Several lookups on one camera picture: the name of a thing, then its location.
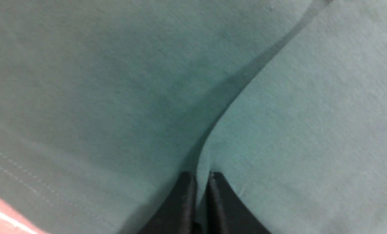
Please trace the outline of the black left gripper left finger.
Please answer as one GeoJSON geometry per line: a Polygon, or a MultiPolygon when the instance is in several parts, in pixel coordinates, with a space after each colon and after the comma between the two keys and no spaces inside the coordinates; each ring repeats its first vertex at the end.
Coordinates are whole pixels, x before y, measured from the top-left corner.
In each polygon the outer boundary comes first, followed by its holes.
{"type": "Polygon", "coordinates": [[[139,234],[193,234],[197,182],[190,172],[180,173],[170,194],[139,234]]]}

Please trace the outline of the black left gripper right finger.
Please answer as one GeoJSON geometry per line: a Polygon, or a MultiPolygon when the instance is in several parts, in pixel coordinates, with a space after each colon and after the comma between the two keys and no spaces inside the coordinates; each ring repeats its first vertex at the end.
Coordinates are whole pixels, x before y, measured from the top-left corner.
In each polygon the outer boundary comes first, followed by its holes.
{"type": "Polygon", "coordinates": [[[209,234],[269,234],[235,194],[221,172],[211,172],[206,188],[209,234]]]}

